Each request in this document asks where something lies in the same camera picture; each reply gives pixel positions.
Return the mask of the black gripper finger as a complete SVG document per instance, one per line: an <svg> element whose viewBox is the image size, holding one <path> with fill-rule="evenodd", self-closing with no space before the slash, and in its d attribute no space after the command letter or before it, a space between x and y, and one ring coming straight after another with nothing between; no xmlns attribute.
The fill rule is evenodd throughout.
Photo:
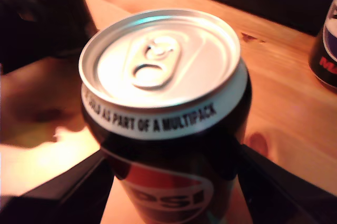
<svg viewBox="0 0 337 224"><path fill-rule="evenodd" d="M233 151L253 223L336 223L336 196L236 140Z"/></svg>
<svg viewBox="0 0 337 224"><path fill-rule="evenodd" d="M100 223L113 180L97 151L21 196L1 196L1 223Z"/></svg>

